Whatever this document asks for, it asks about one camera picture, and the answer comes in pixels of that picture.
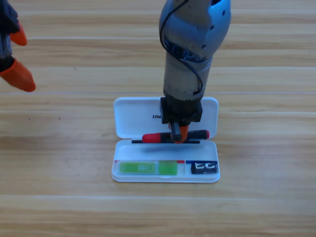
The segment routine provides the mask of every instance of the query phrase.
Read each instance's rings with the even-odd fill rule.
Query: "black item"
[[[215,174],[216,172],[216,162],[193,162],[191,164],[192,174]]]
[[[8,56],[4,59],[0,58],[0,73],[10,68],[14,63],[14,58]]]
[[[202,117],[202,96],[196,100],[178,100],[165,94],[160,99],[160,112],[163,124],[178,122],[179,126],[187,126],[191,122],[200,122]]]
[[[0,0],[0,32],[7,34],[20,31],[18,13],[7,0]]]
[[[132,140],[132,143],[133,144],[141,144],[141,143],[144,143],[142,140]],[[166,141],[166,142],[161,142],[161,143],[174,143],[172,141]],[[183,142],[183,144],[200,144],[200,141],[185,141]]]

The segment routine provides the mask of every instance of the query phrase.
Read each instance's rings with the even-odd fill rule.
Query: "wooden table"
[[[232,1],[212,185],[111,178],[113,101],[162,92],[164,0],[10,2],[38,88],[0,82],[0,236],[316,236],[315,0]]]

